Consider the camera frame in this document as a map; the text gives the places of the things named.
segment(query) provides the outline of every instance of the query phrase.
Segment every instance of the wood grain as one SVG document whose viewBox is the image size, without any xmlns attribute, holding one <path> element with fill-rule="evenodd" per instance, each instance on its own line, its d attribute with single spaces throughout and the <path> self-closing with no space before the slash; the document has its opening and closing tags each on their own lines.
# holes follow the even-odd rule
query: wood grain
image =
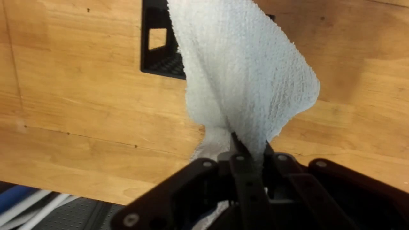
<svg viewBox="0 0 409 230">
<path fill-rule="evenodd" d="M 321 82 L 272 145 L 409 192 L 409 8 L 382 2 L 258 0 Z M 139 0 L 0 3 L 0 180 L 127 203 L 187 163 L 203 131 L 137 71 Z"/>
</svg>

